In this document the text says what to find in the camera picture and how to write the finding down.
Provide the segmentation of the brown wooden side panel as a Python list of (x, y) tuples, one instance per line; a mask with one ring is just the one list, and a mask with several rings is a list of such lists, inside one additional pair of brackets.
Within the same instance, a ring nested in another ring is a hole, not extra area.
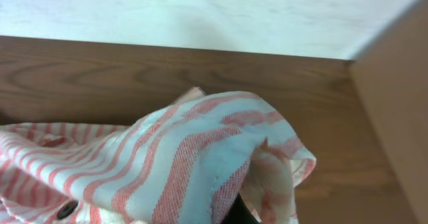
[(418, 222), (427, 222), (427, 0), (415, 0), (354, 59), (360, 99)]

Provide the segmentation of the red white striped shirt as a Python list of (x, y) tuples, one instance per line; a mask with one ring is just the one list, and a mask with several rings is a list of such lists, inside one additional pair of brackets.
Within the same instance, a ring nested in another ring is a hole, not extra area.
[(129, 126), (1, 127), (2, 223), (297, 223), (316, 166), (287, 120), (250, 92), (190, 89)]

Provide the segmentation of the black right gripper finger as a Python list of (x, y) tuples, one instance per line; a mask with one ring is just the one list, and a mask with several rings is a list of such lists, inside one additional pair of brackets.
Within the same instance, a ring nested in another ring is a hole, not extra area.
[(222, 224), (259, 224), (259, 221), (245, 206), (241, 195), (234, 200), (229, 212), (222, 220)]

